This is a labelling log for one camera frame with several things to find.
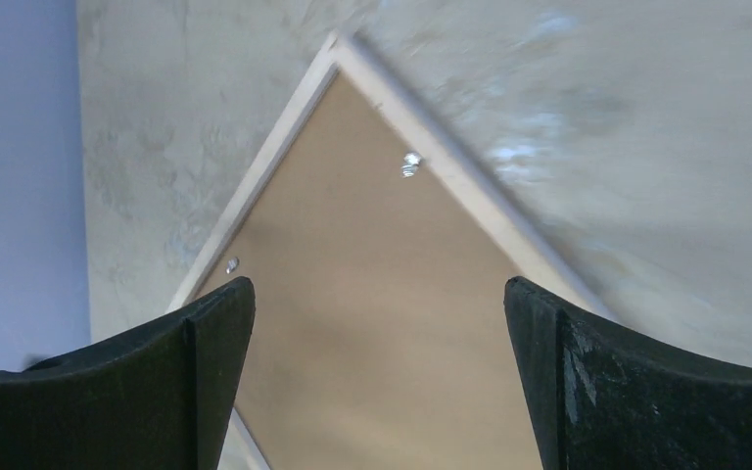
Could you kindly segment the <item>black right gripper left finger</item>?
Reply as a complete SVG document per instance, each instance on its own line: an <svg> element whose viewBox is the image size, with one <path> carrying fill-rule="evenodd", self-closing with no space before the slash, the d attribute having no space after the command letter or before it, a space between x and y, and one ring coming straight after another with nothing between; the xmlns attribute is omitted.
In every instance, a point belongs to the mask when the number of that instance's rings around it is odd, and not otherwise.
<svg viewBox="0 0 752 470"><path fill-rule="evenodd" d="M0 371L0 469L214 469L253 331L252 281Z"/></svg>

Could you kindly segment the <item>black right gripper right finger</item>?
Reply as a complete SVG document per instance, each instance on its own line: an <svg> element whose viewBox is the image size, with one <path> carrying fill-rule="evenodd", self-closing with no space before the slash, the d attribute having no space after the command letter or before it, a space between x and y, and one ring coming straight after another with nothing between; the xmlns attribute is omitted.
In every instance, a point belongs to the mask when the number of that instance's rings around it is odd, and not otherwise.
<svg viewBox="0 0 752 470"><path fill-rule="evenodd" d="M752 368L590 313L524 277L508 332L546 469L752 469Z"/></svg>

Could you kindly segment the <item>wooden picture frame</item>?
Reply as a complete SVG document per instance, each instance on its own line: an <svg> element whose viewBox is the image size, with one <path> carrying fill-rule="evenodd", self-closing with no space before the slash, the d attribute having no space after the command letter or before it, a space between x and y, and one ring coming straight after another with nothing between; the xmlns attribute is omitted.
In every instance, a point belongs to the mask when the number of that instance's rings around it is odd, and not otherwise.
<svg viewBox="0 0 752 470"><path fill-rule="evenodd" d="M516 269L544 287L586 309L602 312L603 304L556 254L529 221L511 204L495 181L482 171L420 107L362 42L343 34L328 37L291 100L270 131L244 179L215 224L172 308L183 306L228 280L245 276L225 273L226 250L282 163L319 101L338 75L344 76L405 145L423 158L420 169L431 172L474 219ZM274 469L266 461L244 422L235 400L224 448L232 469Z"/></svg>

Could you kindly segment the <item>brown backing board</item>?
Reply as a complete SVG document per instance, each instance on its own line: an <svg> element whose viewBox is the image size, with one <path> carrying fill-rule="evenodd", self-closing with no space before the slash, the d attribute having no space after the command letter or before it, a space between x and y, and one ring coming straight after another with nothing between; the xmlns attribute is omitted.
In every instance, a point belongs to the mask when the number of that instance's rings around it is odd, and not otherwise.
<svg viewBox="0 0 752 470"><path fill-rule="evenodd" d="M510 260L338 75L226 250L256 292L237 406L274 469L538 469Z"/></svg>

